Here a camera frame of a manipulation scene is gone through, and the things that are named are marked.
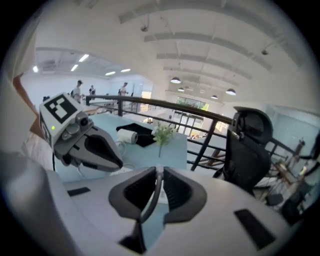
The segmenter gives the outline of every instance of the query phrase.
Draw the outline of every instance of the ceiling light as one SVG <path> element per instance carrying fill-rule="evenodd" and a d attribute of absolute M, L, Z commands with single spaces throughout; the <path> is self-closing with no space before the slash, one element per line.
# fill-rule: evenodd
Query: ceiling light
<path fill-rule="evenodd" d="M 174 84 L 181 84 L 181 80 L 178 78 L 178 77 L 174 77 L 171 79 L 171 83 L 174 83 Z"/>
<path fill-rule="evenodd" d="M 71 71 L 72 71 L 72 72 L 75 71 L 75 69 L 76 69 L 78 66 L 79 66 L 78 64 L 75 64 L 75 65 L 73 66 L 73 68 L 71 68 Z"/>
<path fill-rule="evenodd" d="M 234 89 L 228 89 L 225 93 L 229 95 L 236 95 L 236 91 Z"/>
<path fill-rule="evenodd" d="M 106 76 L 110 76 L 110 75 L 113 75 L 113 74 L 115 74 L 115 73 L 116 73 L 115 71 L 112 71 L 112 72 L 106 73 L 105 75 L 106 75 Z"/>
<path fill-rule="evenodd" d="M 81 57 L 81 59 L 79 59 L 79 62 L 83 62 L 86 58 L 89 57 L 89 54 L 85 54 Z"/>

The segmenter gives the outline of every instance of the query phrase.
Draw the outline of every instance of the roll of tape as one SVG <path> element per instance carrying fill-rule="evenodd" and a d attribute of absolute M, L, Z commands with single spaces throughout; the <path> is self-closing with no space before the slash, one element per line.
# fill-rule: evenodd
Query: roll of tape
<path fill-rule="evenodd" d="M 135 131 L 120 129 L 116 134 L 118 141 L 135 144 L 138 140 L 138 134 Z"/>

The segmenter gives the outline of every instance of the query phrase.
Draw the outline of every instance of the black metal railing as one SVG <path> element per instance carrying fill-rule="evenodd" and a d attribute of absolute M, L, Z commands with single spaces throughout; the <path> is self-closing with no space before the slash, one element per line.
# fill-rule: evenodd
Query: black metal railing
<path fill-rule="evenodd" d="M 113 100 L 113 104 L 106 104 L 106 105 L 95 105 L 94 103 L 90 103 L 90 99 L 95 98 L 95 99 L 102 99 L 102 100 Z M 227 137 L 223 134 L 215 132 L 216 125 L 218 122 L 223 122 L 227 125 L 230 125 L 232 123 L 232 119 L 223 115 L 219 115 L 216 113 L 212 113 L 209 111 L 205 111 L 202 109 L 194 108 L 191 106 L 187 105 L 181 105 L 181 104 L 176 104 L 168 101 L 163 101 L 163 100 L 158 100 L 158 99 L 148 99 L 148 98 L 140 98 L 140 97 L 131 97 L 131 96 L 112 96 L 112 95 L 94 95 L 94 96 L 86 96 L 86 104 L 88 106 L 96 106 L 98 108 L 105 108 L 106 111 L 111 112 L 112 114 L 116 114 L 118 116 L 123 116 L 125 114 L 135 114 L 139 115 L 142 117 L 146 118 L 152 118 L 154 120 L 158 120 L 161 122 L 166 122 L 169 124 L 173 124 L 176 126 L 183 126 L 186 128 L 190 128 L 191 130 L 197 130 L 203 133 L 206 133 L 206 137 L 204 139 L 204 142 L 200 142 L 194 139 L 188 138 L 187 141 L 196 145 L 201 146 L 199 149 L 199 152 L 194 152 L 191 150 L 187 150 L 188 154 L 196 156 L 194 161 L 187 160 L 187 164 L 191 164 L 191 171 L 194 171 L 197 167 L 205 168 L 205 169 L 211 169 L 211 170 L 218 170 L 218 165 L 223 165 L 224 164 L 224 158 L 222 156 L 219 156 L 220 152 L 226 152 L 225 148 L 221 148 L 218 146 L 214 145 L 209 145 L 211 139 L 213 136 L 217 136 L 220 138 L 226 139 Z M 176 122 L 173 120 L 161 118 L 158 116 L 151 116 L 147 113 L 143 113 L 144 111 L 150 111 L 150 110 L 157 110 L 157 109 L 171 109 L 175 111 L 179 111 L 182 113 L 187 113 L 187 114 L 192 114 L 195 116 L 199 116 L 202 118 L 209 118 L 211 119 L 211 125 L 209 130 L 205 130 L 199 127 L 195 126 L 190 126 L 188 124 L 183 124 L 180 122 Z M 287 147 L 286 145 L 282 144 L 280 141 L 276 139 L 272 139 L 271 143 L 274 144 L 272 150 L 270 150 L 270 155 L 271 156 L 278 156 L 284 158 L 284 156 L 277 154 L 275 151 L 278 147 L 293 153 L 293 150 Z M 214 149 L 214 154 L 212 156 L 205 155 L 205 151 L 207 148 Z"/>

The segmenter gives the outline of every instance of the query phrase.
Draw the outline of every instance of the chair headrest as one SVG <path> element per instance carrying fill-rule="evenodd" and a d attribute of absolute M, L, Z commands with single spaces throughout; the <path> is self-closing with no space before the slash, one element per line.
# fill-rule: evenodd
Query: chair headrest
<path fill-rule="evenodd" d="M 233 117 L 234 132 L 244 133 L 255 142 L 265 145 L 273 136 L 273 126 L 270 118 L 261 110 L 235 106 L 237 113 Z"/>

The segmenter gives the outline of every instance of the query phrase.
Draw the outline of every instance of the black office chair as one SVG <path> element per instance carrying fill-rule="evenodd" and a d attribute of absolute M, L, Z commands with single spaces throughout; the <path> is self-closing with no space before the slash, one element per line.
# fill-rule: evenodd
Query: black office chair
<path fill-rule="evenodd" d="M 253 195 L 254 186 L 270 170 L 271 158 L 264 147 L 272 138 L 273 127 L 260 110 L 234 108 L 237 113 L 226 135 L 225 163 L 213 177 L 223 177 Z"/>

